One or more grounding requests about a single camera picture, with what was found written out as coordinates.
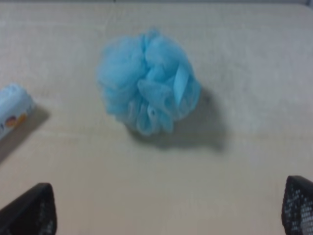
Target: white surface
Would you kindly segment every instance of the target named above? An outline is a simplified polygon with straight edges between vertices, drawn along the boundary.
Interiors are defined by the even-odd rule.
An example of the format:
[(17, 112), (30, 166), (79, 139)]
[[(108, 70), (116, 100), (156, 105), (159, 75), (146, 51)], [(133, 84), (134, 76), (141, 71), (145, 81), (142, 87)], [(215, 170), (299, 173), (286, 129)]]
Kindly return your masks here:
[[(0, 87), (39, 109), (0, 143), (0, 207), (51, 182), (59, 235), (284, 234), (287, 176), (313, 179), (312, 22), (300, 5), (1, 3)], [(151, 26), (208, 91), (143, 141), (104, 113), (94, 71)]]

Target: bath sponge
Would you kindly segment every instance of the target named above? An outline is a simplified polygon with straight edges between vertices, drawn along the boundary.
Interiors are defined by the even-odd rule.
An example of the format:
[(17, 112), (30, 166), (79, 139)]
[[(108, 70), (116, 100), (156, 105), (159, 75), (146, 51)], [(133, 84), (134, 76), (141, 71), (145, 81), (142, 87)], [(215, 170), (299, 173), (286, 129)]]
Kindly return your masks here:
[(145, 136), (171, 133), (194, 110), (200, 84), (179, 45), (150, 30), (103, 51), (97, 84), (108, 114)]

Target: black perforated object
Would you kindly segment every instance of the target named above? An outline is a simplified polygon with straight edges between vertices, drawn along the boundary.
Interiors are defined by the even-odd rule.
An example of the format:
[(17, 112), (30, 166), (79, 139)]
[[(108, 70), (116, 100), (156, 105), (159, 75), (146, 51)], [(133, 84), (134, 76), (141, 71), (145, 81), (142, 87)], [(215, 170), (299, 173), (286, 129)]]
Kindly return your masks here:
[(301, 176), (289, 176), (282, 208), (287, 235), (313, 235), (313, 183)]
[(55, 235), (52, 186), (37, 184), (0, 211), (0, 235)]

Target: table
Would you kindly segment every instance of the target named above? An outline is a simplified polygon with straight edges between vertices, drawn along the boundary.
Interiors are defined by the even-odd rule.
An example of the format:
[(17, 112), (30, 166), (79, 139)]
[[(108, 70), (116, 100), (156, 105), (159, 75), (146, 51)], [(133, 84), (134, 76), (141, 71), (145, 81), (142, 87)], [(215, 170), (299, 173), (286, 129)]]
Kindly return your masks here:
[[(140, 138), (95, 85), (111, 39), (156, 26), (203, 92)], [(0, 87), (38, 108), (0, 143), (0, 207), (54, 187), (59, 235), (284, 234), (285, 180), (313, 180), (313, 12), (293, 4), (0, 3)]]

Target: loofah loop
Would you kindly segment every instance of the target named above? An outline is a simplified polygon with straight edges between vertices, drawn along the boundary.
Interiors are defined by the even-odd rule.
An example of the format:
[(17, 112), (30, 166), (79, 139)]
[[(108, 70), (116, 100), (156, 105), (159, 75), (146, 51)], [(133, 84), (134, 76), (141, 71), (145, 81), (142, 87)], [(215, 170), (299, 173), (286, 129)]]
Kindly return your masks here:
[(108, 45), (97, 83), (107, 113), (146, 136), (172, 132), (201, 90), (184, 51), (156, 30)]

